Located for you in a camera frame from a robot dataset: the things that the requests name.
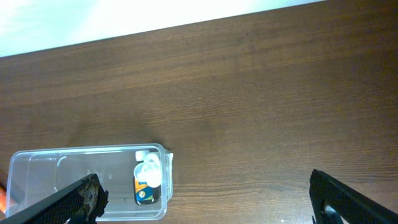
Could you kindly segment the clear plastic container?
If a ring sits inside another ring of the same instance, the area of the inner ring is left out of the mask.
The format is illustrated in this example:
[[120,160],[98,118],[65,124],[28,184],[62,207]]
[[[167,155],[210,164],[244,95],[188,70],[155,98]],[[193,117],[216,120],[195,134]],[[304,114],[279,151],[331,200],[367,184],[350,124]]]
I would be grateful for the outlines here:
[[[134,194],[136,152],[160,153],[162,183],[156,203],[138,205]],[[173,194],[173,154],[160,144],[69,147],[18,151],[10,160],[6,216],[10,217],[89,174],[96,174],[109,192],[100,222],[161,219]]]

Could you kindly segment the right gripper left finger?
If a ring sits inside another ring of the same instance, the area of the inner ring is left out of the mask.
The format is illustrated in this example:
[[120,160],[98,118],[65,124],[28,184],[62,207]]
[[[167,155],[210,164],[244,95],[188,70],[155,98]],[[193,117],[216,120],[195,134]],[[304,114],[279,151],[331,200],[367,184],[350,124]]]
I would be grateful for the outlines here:
[[109,192],[96,174],[59,190],[32,206],[4,219],[2,224],[92,224],[104,214]]

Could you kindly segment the dark dropper bottle white cap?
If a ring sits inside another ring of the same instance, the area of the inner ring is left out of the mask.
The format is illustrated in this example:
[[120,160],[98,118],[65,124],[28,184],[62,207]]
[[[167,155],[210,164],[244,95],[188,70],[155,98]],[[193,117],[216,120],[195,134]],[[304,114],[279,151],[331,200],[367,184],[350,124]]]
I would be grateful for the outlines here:
[[156,203],[159,199],[160,186],[157,188],[149,187],[145,182],[139,182],[133,178],[135,201],[138,205],[148,205]]

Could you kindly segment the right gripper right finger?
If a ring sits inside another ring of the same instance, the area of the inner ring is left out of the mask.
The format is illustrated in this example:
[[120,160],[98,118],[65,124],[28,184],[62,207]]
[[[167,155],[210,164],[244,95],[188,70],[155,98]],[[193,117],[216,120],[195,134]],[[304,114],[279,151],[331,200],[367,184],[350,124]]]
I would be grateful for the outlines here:
[[310,176],[314,224],[397,223],[397,214],[320,170]]

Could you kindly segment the white spray bottle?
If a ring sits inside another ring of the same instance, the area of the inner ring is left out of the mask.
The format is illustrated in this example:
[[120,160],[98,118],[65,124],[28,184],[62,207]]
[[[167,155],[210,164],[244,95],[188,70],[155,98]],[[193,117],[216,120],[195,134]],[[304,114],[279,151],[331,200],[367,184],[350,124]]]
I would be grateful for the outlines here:
[[149,187],[157,188],[162,183],[162,166],[160,153],[149,150],[136,152],[137,165],[134,177],[139,182],[145,182]]

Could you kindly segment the orange tablet tube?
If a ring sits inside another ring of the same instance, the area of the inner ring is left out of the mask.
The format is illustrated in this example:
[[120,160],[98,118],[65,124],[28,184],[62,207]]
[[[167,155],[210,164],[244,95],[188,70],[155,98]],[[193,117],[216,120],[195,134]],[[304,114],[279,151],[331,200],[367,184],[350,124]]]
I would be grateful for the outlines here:
[[0,186],[0,211],[2,213],[6,212],[6,202],[7,202],[6,196],[7,196],[6,190],[2,186]]

